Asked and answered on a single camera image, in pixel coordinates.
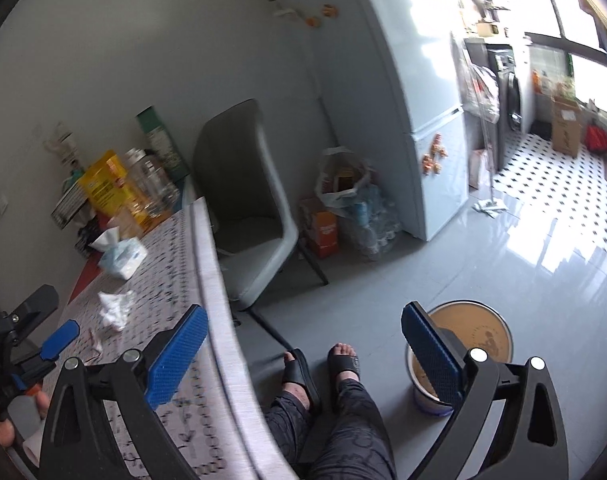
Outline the round trash bin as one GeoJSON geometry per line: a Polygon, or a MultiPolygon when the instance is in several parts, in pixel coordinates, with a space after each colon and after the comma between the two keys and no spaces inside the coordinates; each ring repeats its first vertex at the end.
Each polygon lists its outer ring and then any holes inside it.
{"type": "MultiPolygon", "coordinates": [[[[486,304],[475,300],[452,300],[434,307],[428,315],[439,328],[450,330],[459,338],[467,350],[482,348],[495,362],[512,361],[514,341],[509,325],[486,304]]],[[[430,416],[449,416],[453,411],[452,406],[441,402],[436,396],[410,346],[407,346],[405,358],[417,408],[430,416]]]]}

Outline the crumpled white tissue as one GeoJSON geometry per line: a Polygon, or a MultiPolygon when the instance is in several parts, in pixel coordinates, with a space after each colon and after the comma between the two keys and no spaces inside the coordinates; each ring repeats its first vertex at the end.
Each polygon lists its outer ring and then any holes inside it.
{"type": "Polygon", "coordinates": [[[136,304],[136,293],[132,290],[124,294],[99,292],[98,300],[103,326],[117,333],[123,332],[128,324],[129,314],[136,304]]]}

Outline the patterned white tablecloth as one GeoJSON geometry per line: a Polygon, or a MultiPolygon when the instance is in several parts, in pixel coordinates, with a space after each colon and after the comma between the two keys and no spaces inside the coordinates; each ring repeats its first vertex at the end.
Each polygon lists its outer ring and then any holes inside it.
{"type": "Polygon", "coordinates": [[[224,290],[204,200],[145,237],[129,326],[101,362],[67,353],[41,445],[43,479],[289,479],[224,290]]]}

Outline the red placemat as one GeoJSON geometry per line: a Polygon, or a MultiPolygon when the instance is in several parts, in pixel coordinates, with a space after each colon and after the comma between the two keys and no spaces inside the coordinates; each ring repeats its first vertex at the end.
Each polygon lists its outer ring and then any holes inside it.
{"type": "Polygon", "coordinates": [[[93,254],[84,265],[79,274],[76,284],[70,293],[68,303],[74,301],[97,277],[102,273],[102,269],[98,265],[101,260],[101,255],[97,252],[93,254]]]}

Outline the blue tissue pack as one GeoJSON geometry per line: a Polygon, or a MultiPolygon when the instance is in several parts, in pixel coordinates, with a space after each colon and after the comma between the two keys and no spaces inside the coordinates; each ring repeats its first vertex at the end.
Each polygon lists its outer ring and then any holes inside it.
{"type": "Polygon", "coordinates": [[[121,240],[118,228],[109,228],[90,244],[102,254],[98,266],[114,278],[128,281],[147,257],[147,249],[137,237],[121,240]]]}

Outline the person's right foot sandal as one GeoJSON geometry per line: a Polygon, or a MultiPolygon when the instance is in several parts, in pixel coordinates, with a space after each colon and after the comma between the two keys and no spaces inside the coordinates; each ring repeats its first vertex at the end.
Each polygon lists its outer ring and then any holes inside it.
{"type": "Polygon", "coordinates": [[[360,382],[360,363],[357,352],[350,344],[337,342],[329,349],[326,365],[329,382],[336,388],[346,380],[360,382]]]}

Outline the person's foot sandal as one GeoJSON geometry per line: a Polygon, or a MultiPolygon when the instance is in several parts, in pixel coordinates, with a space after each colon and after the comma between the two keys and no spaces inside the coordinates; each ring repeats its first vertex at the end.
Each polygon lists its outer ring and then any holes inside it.
{"type": "Polygon", "coordinates": [[[281,384],[283,386],[295,385],[302,389],[307,398],[305,407],[309,411],[314,412],[321,407],[321,397],[302,350],[290,349],[285,352],[281,384]]]}
{"type": "Polygon", "coordinates": [[[329,382],[336,388],[346,380],[360,382],[360,363],[357,352],[350,344],[337,342],[329,349],[326,365],[329,382]]]}

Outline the water bottle pack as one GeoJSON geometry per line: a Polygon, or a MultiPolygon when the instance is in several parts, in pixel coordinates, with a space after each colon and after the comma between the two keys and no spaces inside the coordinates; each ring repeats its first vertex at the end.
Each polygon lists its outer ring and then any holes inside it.
{"type": "Polygon", "coordinates": [[[401,232],[395,204],[375,184],[361,188],[340,219],[343,237],[369,260],[378,260],[388,252],[401,232]]]}

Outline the yellow snack bag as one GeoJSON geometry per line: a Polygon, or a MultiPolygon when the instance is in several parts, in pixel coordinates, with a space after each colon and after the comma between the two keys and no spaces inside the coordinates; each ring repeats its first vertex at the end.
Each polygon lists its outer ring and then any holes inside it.
{"type": "Polygon", "coordinates": [[[131,181],[115,151],[108,150],[91,165],[79,179],[79,185],[91,206],[105,217],[115,218],[125,211],[144,233],[152,228],[152,218],[146,209],[148,200],[131,181]]]}

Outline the white floor mop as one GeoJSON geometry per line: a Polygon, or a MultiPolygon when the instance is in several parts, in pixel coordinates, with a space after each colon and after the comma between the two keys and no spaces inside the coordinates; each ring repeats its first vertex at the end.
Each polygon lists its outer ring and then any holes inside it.
{"type": "Polygon", "coordinates": [[[479,198],[473,206],[474,211],[479,214],[486,214],[491,219],[497,219],[500,214],[506,210],[506,205],[502,198],[495,196],[494,192],[494,156],[492,154],[490,131],[488,129],[486,120],[480,118],[480,127],[483,135],[483,142],[485,142],[485,150],[487,153],[487,167],[488,167],[488,197],[479,198]]]}

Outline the grey dining chair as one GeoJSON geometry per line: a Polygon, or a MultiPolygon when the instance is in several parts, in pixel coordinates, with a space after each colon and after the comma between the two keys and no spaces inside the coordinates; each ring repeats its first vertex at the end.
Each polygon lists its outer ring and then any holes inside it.
{"type": "Polygon", "coordinates": [[[294,346],[255,304],[294,252],[321,282],[328,278],[305,247],[268,147],[254,99],[208,120],[193,153],[195,190],[206,200],[231,307],[247,313],[280,346],[294,346]]]}

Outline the green tall box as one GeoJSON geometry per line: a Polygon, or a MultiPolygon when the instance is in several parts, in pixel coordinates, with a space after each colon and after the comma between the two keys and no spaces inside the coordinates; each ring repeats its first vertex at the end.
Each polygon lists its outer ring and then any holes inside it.
{"type": "Polygon", "coordinates": [[[145,108],[136,115],[136,119],[169,178],[174,182],[186,178],[190,174],[189,167],[154,107],[145,108]]]}

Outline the cardboard box on floor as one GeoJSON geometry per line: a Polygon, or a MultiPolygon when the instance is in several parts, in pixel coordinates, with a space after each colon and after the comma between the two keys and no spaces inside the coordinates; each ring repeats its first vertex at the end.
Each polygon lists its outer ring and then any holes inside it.
{"type": "Polygon", "coordinates": [[[552,99],[552,148],[558,153],[576,158],[581,143],[581,109],[574,100],[552,99]]]}

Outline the washing machine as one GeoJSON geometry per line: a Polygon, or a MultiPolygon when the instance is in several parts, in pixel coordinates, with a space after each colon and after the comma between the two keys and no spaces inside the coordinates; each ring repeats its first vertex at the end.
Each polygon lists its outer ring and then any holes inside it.
{"type": "Polygon", "coordinates": [[[521,94],[513,48],[508,44],[486,44],[480,38],[465,40],[471,62],[489,68],[499,88],[499,121],[490,128],[495,171],[502,171],[521,143],[521,94]]]}

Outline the white refrigerator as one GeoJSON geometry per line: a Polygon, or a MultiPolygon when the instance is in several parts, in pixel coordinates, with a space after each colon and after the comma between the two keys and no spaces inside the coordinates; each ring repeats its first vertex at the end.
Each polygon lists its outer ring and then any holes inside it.
{"type": "Polygon", "coordinates": [[[455,0],[282,0],[340,145],[428,242],[467,200],[455,0]]]}

